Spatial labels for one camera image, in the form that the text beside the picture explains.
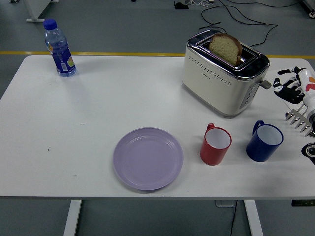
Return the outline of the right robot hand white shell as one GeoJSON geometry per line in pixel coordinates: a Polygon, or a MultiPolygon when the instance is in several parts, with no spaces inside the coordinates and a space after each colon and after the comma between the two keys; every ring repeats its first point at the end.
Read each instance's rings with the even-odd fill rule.
{"type": "Polygon", "coordinates": [[[294,67],[293,69],[286,69],[278,71],[278,75],[286,73],[295,73],[284,84],[280,82],[279,78],[275,78],[273,82],[273,89],[276,96],[291,104],[299,104],[303,102],[308,107],[308,112],[315,110],[315,77],[306,68],[294,67]]]}

